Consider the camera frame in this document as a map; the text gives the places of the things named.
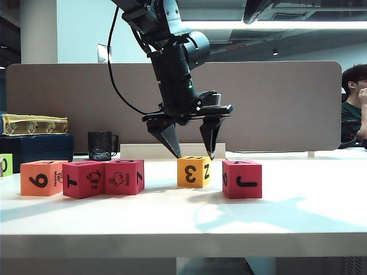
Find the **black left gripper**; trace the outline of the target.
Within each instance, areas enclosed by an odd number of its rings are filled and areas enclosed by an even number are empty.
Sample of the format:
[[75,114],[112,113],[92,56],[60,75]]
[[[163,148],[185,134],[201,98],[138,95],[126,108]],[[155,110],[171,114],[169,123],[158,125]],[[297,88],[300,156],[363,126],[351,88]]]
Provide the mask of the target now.
[[163,102],[158,104],[158,113],[149,113],[142,117],[148,132],[163,144],[176,158],[181,157],[181,149],[175,131],[175,122],[186,125],[189,120],[202,119],[200,132],[208,156],[213,160],[216,156],[216,140],[225,117],[233,111],[231,104],[220,105],[220,99],[204,99],[194,103],[194,110],[185,115],[172,116],[165,114]]

